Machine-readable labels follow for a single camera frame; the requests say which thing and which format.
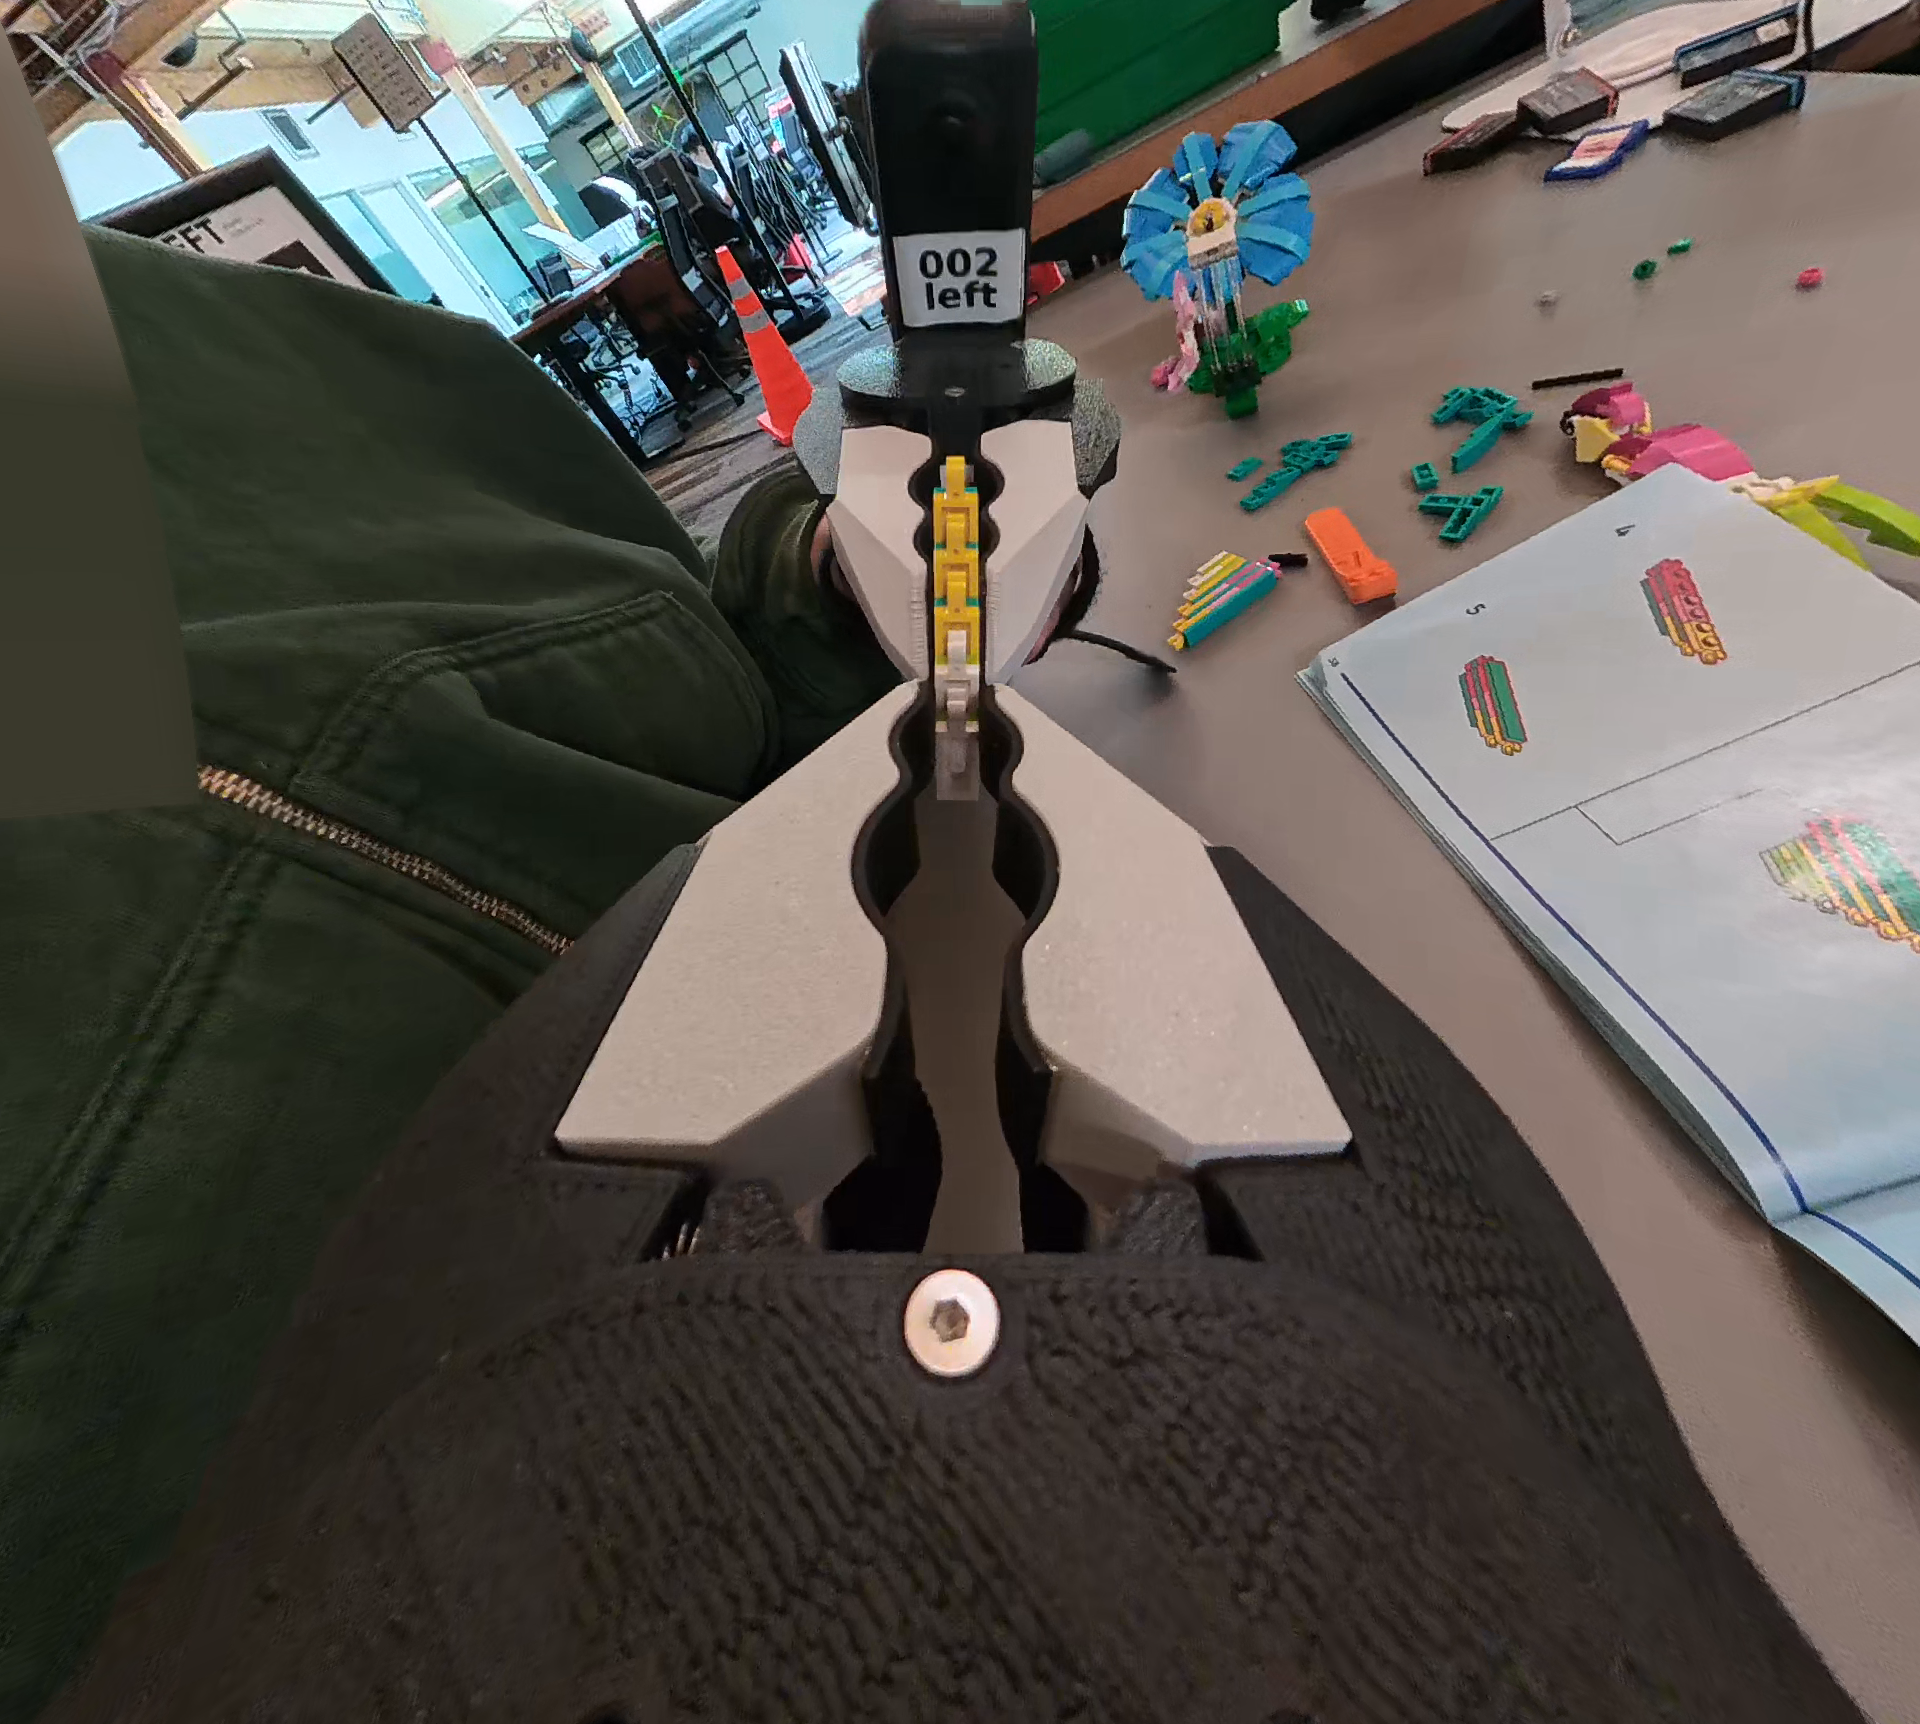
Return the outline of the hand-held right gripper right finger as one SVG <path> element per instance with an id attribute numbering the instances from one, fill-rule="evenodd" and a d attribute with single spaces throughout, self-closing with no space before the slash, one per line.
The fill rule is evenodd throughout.
<path id="1" fill-rule="evenodd" d="M 1084 1250 L 1150 1185 L 1343 1157 L 1351 1123 L 1202 833 L 1013 689 L 983 740 L 1021 916 L 992 1057 L 1023 1249 Z"/>

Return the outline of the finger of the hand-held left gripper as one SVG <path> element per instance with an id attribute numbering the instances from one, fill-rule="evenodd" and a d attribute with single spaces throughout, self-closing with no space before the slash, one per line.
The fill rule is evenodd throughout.
<path id="1" fill-rule="evenodd" d="M 986 433 L 983 473 L 998 477 L 985 503 L 995 547 L 983 563 L 980 680 L 1004 686 L 1040 646 L 1083 559 L 1088 498 L 1068 422 L 1013 422 Z"/>
<path id="2" fill-rule="evenodd" d="M 828 505 L 840 574 L 901 676 L 931 678 L 931 565 L 918 547 L 928 505 L 915 477 L 932 466 L 931 440 L 901 426 L 860 426 L 840 439 Z"/>

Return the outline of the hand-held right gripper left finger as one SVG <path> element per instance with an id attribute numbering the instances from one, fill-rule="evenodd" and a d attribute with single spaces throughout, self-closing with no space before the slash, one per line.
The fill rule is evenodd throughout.
<path id="1" fill-rule="evenodd" d="M 555 1131 L 568 1159 L 768 1183 L 835 1249 L 920 1249 L 942 1141 L 886 922 L 920 872 L 924 689 L 708 830 Z"/>

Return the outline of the yellow lego plate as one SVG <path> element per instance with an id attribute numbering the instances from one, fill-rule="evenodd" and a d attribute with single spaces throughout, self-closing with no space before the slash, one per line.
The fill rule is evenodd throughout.
<path id="1" fill-rule="evenodd" d="M 932 636 L 944 651 L 952 634 L 966 638 L 974 662 L 983 638 L 983 506 L 966 457 L 949 454 L 931 496 Z"/>

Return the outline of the white lego clip piece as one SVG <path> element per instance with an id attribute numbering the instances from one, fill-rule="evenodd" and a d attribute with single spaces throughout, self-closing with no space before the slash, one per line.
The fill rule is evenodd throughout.
<path id="1" fill-rule="evenodd" d="M 980 615 L 949 612 L 932 660 L 932 766 L 938 800 L 980 794 Z"/>

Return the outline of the person's left forearm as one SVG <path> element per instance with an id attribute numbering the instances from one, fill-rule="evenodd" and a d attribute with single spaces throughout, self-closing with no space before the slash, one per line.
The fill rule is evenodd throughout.
<path id="1" fill-rule="evenodd" d="M 714 605 L 773 693 L 781 773 L 901 685 L 835 576 L 826 517 L 805 468 L 784 460 L 745 493 L 712 560 Z"/>

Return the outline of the striped lego feather assembly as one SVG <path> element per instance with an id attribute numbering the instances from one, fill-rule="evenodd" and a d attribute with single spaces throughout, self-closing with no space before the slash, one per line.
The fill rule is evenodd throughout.
<path id="1" fill-rule="evenodd" d="M 1285 563 L 1222 553 L 1201 566 L 1182 590 L 1166 646 L 1186 653 L 1260 605 L 1285 578 Z"/>

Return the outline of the blue lego flower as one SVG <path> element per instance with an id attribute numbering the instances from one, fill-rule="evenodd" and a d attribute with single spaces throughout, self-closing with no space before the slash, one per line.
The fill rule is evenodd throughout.
<path id="1" fill-rule="evenodd" d="M 1297 156 L 1274 121 L 1222 138 L 1193 133 L 1123 214 L 1121 264 L 1145 298 L 1170 303 L 1177 327 L 1157 387 L 1212 396 L 1234 420 L 1259 414 L 1264 383 L 1289 364 L 1310 316 L 1298 297 L 1264 309 L 1247 298 L 1249 283 L 1281 288 L 1312 252 L 1317 219 Z"/>

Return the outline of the cluster of teal lego pieces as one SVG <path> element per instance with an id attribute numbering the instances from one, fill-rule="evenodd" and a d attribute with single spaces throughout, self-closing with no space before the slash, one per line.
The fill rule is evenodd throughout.
<path id="1" fill-rule="evenodd" d="M 1456 430 L 1451 447 L 1438 449 L 1405 468 L 1405 489 L 1420 517 L 1437 526 L 1445 547 L 1467 544 L 1501 511 L 1505 487 L 1470 485 L 1502 440 L 1533 424 L 1533 411 L 1492 387 L 1453 387 L 1431 412 L 1438 430 Z M 1237 509 L 1256 515 L 1279 503 L 1304 479 L 1343 464 L 1357 445 L 1355 433 L 1323 433 L 1285 440 L 1273 460 L 1249 457 L 1232 466 Z"/>

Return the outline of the orange traffic cone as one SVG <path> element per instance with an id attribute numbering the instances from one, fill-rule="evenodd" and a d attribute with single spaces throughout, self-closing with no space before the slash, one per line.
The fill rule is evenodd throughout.
<path id="1" fill-rule="evenodd" d="M 801 422 L 813 407 L 814 387 L 760 297 L 757 297 L 757 288 L 734 258 L 732 249 L 719 246 L 714 261 L 728 284 L 732 314 L 764 400 L 759 424 L 777 445 L 792 449 Z"/>

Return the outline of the orange brick separator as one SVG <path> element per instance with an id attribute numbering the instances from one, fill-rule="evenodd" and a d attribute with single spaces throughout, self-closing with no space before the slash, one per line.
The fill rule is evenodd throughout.
<path id="1" fill-rule="evenodd" d="M 1367 542 L 1346 511 L 1308 513 L 1303 530 L 1351 606 L 1369 609 L 1398 596 L 1396 568 Z"/>

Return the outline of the light blue instruction booklet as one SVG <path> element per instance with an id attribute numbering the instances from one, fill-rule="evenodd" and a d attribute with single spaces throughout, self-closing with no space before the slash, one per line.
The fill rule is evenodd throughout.
<path id="1" fill-rule="evenodd" d="M 1661 468 L 1301 686 L 1765 1222 L 1917 1339 L 1917 601 Z"/>

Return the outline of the person's green jacket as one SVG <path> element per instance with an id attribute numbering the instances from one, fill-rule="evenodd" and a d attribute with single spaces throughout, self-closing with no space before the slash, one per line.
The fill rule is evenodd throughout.
<path id="1" fill-rule="evenodd" d="M 4 1720 L 154 1568 L 343 1213 L 565 948 L 777 773 L 818 596 L 494 329 L 85 232 L 201 786 L 4 827 Z"/>

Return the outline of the black device box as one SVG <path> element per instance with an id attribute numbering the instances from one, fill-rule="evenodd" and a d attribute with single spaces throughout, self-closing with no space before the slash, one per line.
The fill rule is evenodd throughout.
<path id="1" fill-rule="evenodd" d="M 1620 109 L 1620 86 L 1573 65 L 1517 99 L 1519 125 L 1541 138 L 1574 138 L 1610 121 Z"/>
<path id="2" fill-rule="evenodd" d="M 1798 50 L 1801 11 L 1784 7 L 1681 46 L 1673 77 L 1681 89 L 1704 86 L 1744 70 L 1790 61 Z"/>
<path id="3" fill-rule="evenodd" d="M 1661 131 L 1681 143 L 1718 144 L 1798 112 L 1808 96 L 1801 72 L 1730 72 L 1671 105 Z"/>

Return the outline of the black framed sign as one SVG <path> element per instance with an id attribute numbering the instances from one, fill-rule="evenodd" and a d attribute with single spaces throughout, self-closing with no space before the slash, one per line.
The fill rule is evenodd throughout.
<path id="1" fill-rule="evenodd" d="M 350 232 L 274 150 L 246 153 L 199 177 L 95 214 L 90 227 L 229 264 L 266 267 L 392 295 Z"/>

